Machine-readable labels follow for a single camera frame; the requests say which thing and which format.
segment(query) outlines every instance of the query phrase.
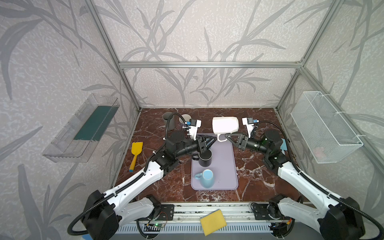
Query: mug handle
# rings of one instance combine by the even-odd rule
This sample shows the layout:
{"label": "mug handle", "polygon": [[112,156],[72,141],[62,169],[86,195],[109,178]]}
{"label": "mug handle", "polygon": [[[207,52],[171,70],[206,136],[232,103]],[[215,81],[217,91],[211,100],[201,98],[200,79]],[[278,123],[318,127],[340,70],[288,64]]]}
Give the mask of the mug handle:
{"label": "mug handle", "polygon": [[225,140],[220,140],[220,139],[219,139],[219,136],[220,136],[220,135],[221,135],[221,134],[218,134],[218,135],[217,135],[217,140],[218,140],[219,142],[225,142],[227,139],[225,139]]}
{"label": "mug handle", "polygon": [[203,175],[202,172],[195,174],[195,179],[200,179],[202,175]]}
{"label": "mug handle", "polygon": [[199,160],[199,154],[198,153],[193,153],[192,154],[192,160],[198,161]]}

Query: yellow sponge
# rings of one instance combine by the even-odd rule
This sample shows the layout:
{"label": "yellow sponge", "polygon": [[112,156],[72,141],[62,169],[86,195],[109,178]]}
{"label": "yellow sponge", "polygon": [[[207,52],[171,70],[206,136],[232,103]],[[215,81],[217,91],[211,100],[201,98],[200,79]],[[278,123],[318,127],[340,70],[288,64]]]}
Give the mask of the yellow sponge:
{"label": "yellow sponge", "polygon": [[203,227],[205,236],[227,225],[227,223],[225,222],[223,213],[221,212],[220,209],[217,210],[216,212],[209,214],[206,217],[203,217],[202,219],[200,219],[200,222],[201,222],[201,226]]}

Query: lavender mat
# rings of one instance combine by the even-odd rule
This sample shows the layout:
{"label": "lavender mat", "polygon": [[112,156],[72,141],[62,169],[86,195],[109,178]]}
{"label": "lavender mat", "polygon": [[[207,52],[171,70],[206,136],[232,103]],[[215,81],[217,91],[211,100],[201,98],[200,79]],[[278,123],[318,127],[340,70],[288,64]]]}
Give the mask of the lavender mat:
{"label": "lavender mat", "polygon": [[[201,135],[215,136],[213,133],[204,133]],[[230,141],[216,141],[212,147],[212,163],[209,167],[202,167],[199,161],[192,160],[191,186],[195,190],[235,190],[238,187],[236,173],[235,156],[233,155],[233,146]],[[211,188],[204,188],[200,181],[194,176],[206,169],[214,173],[215,183]]]}

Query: blue object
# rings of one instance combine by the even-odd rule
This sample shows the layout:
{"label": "blue object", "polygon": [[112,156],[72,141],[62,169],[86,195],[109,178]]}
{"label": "blue object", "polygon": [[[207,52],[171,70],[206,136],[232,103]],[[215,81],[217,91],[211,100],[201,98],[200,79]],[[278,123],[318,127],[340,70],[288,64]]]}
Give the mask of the blue object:
{"label": "blue object", "polygon": [[288,151],[288,148],[287,148],[287,143],[285,142],[285,139],[283,139],[283,144],[281,145],[280,149],[281,149],[281,152],[285,155],[285,151]]}
{"label": "blue object", "polygon": [[214,173],[209,169],[195,174],[195,179],[200,180],[200,184],[204,188],[211,188],[215,183]]}
{"label": "blue object", "polygon": [[83,235],[83,239],[85,240],[92,240],[91,236],[89,234]]}

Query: leaf pattern wallpaper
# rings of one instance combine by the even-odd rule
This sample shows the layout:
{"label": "leaf pattern wallpaper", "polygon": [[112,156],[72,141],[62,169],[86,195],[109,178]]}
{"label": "leaf pattern wallpaper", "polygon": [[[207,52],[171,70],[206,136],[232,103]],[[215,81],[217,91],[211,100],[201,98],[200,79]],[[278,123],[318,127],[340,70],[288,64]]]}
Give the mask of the leaf pattern wallpaper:
{"label": "leaf pattern wallpaper", "polygon": [[[95,0],[120,61],[299,61],[331,1]],[[143,107],[274,107],[294,69],[125,69]]]}
{"label": "leaf pattern wallpaper", "polygon": [[[306,67],[352,118],[378,151],[384,153],[384,0],[345,1]],[[280,109],[307,172],[326,187],[355,198],[384,223],[384,176],[361,149],[334,164],[317,164],[290,113],[303,91],[313,89],[300,77]],[[369,237],[377,234],[366,222]]]}
{"label": "leaf pattern wallpaper", "polygon": [[[0,239],[66,233],[113,183],[137,111],[83,1],[0,0]],[[41,154],[91,94],[120,107],[87,163]]]}

